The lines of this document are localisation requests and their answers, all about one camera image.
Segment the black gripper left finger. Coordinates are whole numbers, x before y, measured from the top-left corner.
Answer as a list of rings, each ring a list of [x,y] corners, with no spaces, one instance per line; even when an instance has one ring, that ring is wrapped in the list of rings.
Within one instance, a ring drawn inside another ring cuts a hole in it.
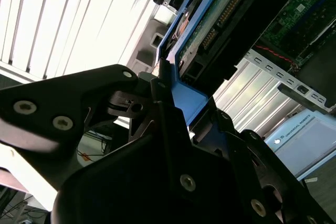
[[[2,90],[1,140],[31,161],[62,164],[85,131],[121,114],[132,124],[127,143],[116,150],[142,137],[161,140],[169,174],[175,174],[191,143],[171,88],[165,79],[144,80],[122,65]]]

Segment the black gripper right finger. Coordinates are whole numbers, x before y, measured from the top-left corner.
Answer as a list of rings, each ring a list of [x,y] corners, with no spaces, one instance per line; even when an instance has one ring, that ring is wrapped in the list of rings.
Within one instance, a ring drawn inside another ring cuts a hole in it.
[[[332,223],[261,137],[252,130],[237,132],[228,114],[209,100],[213,127],[223,137],[212,144],[224,144],[229,161],[243,184],[253,214],[265,223]]]

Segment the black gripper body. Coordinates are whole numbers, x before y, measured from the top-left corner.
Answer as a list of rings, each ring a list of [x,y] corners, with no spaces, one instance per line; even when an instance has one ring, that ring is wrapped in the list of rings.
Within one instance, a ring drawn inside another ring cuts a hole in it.
[[[227,160],[191,146],[169,174],[163,142],[142,137],[74,173],[52,223],[250,223]]]

